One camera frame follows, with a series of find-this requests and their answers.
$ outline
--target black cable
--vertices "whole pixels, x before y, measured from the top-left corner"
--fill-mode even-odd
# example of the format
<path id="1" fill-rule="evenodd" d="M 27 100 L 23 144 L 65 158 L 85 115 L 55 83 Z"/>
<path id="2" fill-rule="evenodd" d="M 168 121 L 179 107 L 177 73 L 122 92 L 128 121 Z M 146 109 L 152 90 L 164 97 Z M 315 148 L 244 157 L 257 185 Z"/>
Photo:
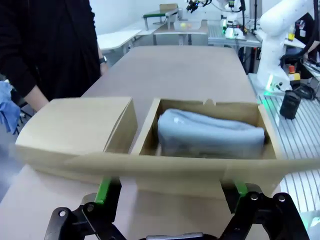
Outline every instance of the black cable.
<path id="1" fill-rule="evenodd" d="M 233 11 L 232 10 L 232 7 L 230 7 L 230 9 L 231 9 L 231 11 L 233 12 L 233 13 L 240 13 L 242 10 L 241 10 L 241 7 L 239 8 L 239 11 Z"/>
<path id="2" fill-rule="evenodd" d="M 245 34 L 245 11 L 242 8 L 242 32 Z"/>
<path id="3" fill-rule="evenodd" d="M 206 0 L 205 3 L 203 4 L 203 7 L 205 7 L 211 3 L 212 3 L 212 0 Z"/>
<path id="4" fill-rule="evenodd" d="M 254 29 L 257 30 L 257 0 L 254 0 Z"/>
<path id="5" fill-rule="evenodd" d="M 250 57 L 251 57 L 251 54 L 249 54 L 249 56 L 247 56 L 247 57 L 244 59 L 243 64 L 245 64 L 246 61 L 247 61 Z"/>
<path id="6" fill-rule="evenodd" d="M 239 57 L 240 46 L 239 46 L 238 34 L 235 35 L 235 30 L 234 30 L 234 25 L 233 24 L 232 24 L 232 28 L 233 28 L 234 41 L 235 41 L 235 45 L 236 45 L 236 53 L 238 54 L 238 57 Z"/>
<path id="7" fill-rule="evenodd" d="M 314 8 L 314 27 L 311 38 L 309 39 L 308 43 L 305 45 L 304 49 L 296 54 L 285 54 L 280 59 L 280 66 L 283 68 L 286 59 L 299 59 L 304 54 L 308 52 L 312 44 L 314 43 L 317 34 L 318 34 L 318 27 L 319 27 L 319 9 L 318 9 L 318 0 L 313 0 L 313 8 Z"/>

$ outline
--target cardboard box lid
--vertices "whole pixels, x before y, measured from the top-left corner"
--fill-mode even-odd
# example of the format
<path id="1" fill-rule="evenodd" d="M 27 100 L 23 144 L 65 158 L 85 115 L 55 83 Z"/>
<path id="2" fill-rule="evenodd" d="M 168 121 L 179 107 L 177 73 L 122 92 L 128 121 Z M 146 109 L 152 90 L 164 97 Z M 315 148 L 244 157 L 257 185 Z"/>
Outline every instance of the cardboard box lid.
<path id="1" fill-rule="evenodd" d="M 83 155 L 103 152 L 131 97 L 54 99 L 24 126 L 18 148 Z"/>

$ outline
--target robotic arm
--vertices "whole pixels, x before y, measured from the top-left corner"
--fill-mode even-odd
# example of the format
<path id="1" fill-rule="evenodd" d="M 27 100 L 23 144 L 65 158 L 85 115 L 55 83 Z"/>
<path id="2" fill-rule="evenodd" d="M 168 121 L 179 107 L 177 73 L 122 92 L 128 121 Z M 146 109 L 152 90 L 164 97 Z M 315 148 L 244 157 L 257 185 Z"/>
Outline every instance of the robotic arm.
<path id="1" fill-rule="evenodd" d="M 202 5 L 202 7 L 205 7 L 212 3 L 212 0 L 189 0 L 188 6 L 186 7 L 186 10 L 191 13 L 193 13 L 195 10 L 198 9 L 199 5 Z"/>
<path id="2" fill-rule="evenodd" d="M 267 91 L 277 92 L 277 86 L 282 86 L 283 90 L 291 88 L 289 78 L 280 66 L 280 59 L 284 54 L 290 25 L 312 10 L 313 3 L 318 8 L 317 0 L 283 0 L 262 15 L 260 26 L 266 36 L 262 42 L 257 79 Z"/>
<path id="3" fill-rule="evenodd" d="M 242 12 L 243 28 L 244 28 L 244 12 L 246 10 L 245 0 L 218 0 L 221 10 L 227 12 L 227 28 L 225 30 L 225 37 L 228 39 L 244 39 L 244 29 L 238 28 L 238 13 Z M 205 7 L 212 3 L 212 0 L 189 0 L 187 11 L 193 13 L 199 6 Z"/>

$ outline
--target white wall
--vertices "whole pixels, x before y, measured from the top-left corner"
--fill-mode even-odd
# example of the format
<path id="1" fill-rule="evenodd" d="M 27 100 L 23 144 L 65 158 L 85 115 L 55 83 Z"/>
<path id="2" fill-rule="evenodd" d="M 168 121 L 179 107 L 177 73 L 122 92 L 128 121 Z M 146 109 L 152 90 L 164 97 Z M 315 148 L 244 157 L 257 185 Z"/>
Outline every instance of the white wall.
<path id="1" fill-rule="evenodd" d="M 277 5 L 280 2 L 281 2 L 281 0 L 262 0 L 262 14 L 264 14 L 266 11 L 268 11 L 269 9 L 271 9 L 273 6 Z M 309 11 L 309 14 L 313 18 L 315 18 L 315 11 L 313 10 L 313 8 Z"/>
<path id="2" fill-rule="evenodd" d="M 115 32 L 133 23 L 135 19 L 136 0 L 90 0 L 95 13 L 96 34 Z"/>
<path id="3" fill-rule="evenodd" d="M 262 14 L 264 14 L 280 2 L 281 0 L 262 0 Z"/>

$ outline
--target folded towel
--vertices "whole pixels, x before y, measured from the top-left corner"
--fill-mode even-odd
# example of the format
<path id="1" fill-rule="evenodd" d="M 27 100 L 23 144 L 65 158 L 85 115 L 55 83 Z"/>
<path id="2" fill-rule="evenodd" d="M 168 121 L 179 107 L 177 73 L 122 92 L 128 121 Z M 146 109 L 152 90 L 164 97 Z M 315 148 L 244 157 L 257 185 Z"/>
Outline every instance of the folded towel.
<path id="1" fill-rule="evenodd" d="M 8 82 L 0 81 L 0 124 L 5 126 L 7 133 L 14 134 L 18 126 L 20 107 L 11 101 L 12 89 Z"/>
<path id="2" fill-rule="evenodd" d="M 244 122 L 168 109 L 158 120 L 158 138 L 166 156 L 253 159 L 262 153 L 265 131 Z"/>

